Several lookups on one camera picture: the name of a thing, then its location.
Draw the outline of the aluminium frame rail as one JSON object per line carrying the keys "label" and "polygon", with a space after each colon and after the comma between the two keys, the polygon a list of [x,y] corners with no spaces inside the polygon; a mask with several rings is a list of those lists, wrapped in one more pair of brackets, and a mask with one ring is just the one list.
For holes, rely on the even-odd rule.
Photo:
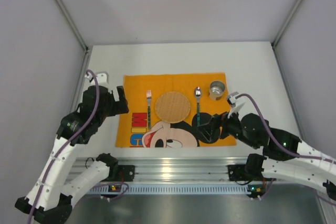
{"label": "aluminium frame rail", "polygon": [[[143,181],[229,181],[228,165],[219,161],[163,161],[155,163],[144,161],[141,164],[132,164],[128,161],[119,162],[116,158],[101,154],[87,166],[82,173],[87,179],[103,181],[115,174],[119,165],[134,165],[135,177],[133,182]],[[323,186],[331,180],[304,167],[295,166],[286,162],[262,159],[253,155],[247,159],[245,171],[252,175],[262,176],[263,180],[285,180],[291,183],[306,186]]]}

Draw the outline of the fork with teal handle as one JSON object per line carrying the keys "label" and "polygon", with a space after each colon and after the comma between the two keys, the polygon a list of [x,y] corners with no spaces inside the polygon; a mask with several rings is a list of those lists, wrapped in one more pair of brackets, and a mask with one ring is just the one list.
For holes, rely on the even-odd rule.
{"label": "fork with teal handle", "polygon": [[151,129],[151,101],[152,101],[152,91],[148,90],[146,92],[146,102],[147,102],[147,115],[148,115],[148,129]]}

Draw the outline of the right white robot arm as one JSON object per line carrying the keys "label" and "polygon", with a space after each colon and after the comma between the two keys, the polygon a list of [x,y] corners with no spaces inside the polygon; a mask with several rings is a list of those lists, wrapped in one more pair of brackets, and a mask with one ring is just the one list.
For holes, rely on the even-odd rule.
{"label": "right white robot arm", "polygon": [[232,136],[261,154],[251,153],[245,174],[252,179],[280,179],[301,184],[335,200],[335,158],[313,148],[300,137],[269,126],[251,95],[227,97],[230,110],[198,121],[197,130],[210,143]]}

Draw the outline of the round woven wicker plate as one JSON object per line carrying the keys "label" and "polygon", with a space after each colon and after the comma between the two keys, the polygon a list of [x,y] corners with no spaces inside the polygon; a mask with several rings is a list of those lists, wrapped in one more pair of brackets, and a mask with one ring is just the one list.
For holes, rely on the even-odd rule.
{"label": "round woven wicker plate", "polygon": [[167,123],[179,123],[185,120],[191,110],[189,99],[182,93],[172,91],[161,95],[155,103],[155,114]]}

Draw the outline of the orange cartoon mouse placemat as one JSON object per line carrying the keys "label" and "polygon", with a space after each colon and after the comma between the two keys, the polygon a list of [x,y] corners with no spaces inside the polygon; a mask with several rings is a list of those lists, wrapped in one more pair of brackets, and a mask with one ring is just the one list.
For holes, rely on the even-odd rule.
{"label": "orange cartoon mouse placemat", "polygon": [[[214,101],[209,97],[209,86],[213,81],[226,83],[224,73],[191,73],[124,76],[123,85],[128,101],[129,113],[119,119],[116,147],[126,148],[182,148],[235,146],[236,140],[228,136],[214,144],[202,143],[195,128],[196,99],[194,90],[200,87],[202,97],[200,112],[210,115],[229,111],[224,98]],[[152,91],[151,129],[148,129],[146,92]],[[161,121],[155,114],[157,99],[166,92],[180,92],[191,103],[188,117],[179,123]]]}

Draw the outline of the metal cup with beige sleeve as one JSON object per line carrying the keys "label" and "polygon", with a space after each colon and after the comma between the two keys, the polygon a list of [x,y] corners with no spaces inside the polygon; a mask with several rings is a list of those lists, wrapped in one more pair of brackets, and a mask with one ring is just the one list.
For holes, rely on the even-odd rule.
{"label": "metal cup with beige sleeve", "polygon": [[226,86],[223,82],[219,80],[213,81],[209,86],[210,99],[214,101],[220,100],[223,97],[225,90]]}

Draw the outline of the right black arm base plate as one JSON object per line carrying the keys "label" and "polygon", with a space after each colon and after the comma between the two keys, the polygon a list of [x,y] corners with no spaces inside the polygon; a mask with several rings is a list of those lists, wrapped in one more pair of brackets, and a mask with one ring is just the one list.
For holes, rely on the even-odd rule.
{"label": "right black arm base plate", "polygon": [[245,171],[245,165],[235,164],[228,165],[228,177],[231,182],[253,182],[253,181],[262,181],[263,177],[249,174]]}

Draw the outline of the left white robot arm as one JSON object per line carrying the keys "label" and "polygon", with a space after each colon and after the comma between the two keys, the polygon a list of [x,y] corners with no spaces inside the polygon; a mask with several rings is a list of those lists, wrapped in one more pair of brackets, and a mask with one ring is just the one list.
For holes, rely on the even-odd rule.
{"label": "left white robot arm", "polygon": [[124,88],[117,87],[119,100],[108,88],[107,72],[86,71],[87,90],[77,108],[62,118],[48,161],[31,191],[18,198],[15,208],[28,215],[27,223],[65,223],[76,203],[103,180],[113,181],[119,162],[102,153],[89,168],[67,183],[74,162],[105,119],[129,112]]}

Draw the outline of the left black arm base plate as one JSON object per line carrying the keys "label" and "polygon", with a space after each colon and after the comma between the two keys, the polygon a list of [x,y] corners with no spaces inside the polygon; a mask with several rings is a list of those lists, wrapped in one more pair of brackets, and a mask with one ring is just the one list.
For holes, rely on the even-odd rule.
{"label": "left black arm base plate", "polygon": [[134,165],[119,165],[118,170],[115,174],[106,179],[104,182],[132,182],[135,177],[135,166]]}

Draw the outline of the spoon with teal handle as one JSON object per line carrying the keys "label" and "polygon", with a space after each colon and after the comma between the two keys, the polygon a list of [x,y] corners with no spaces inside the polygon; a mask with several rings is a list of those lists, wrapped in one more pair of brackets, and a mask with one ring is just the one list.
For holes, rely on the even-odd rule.
{"label": "spoon with teal handle", "polygon": [[200,101],[201,101],[201,97],[202,97],[202,90],[201,90],[200,87],[195,88],[194,97],[196,99],[197,126],[200,126],[200,124],[201,124]]}

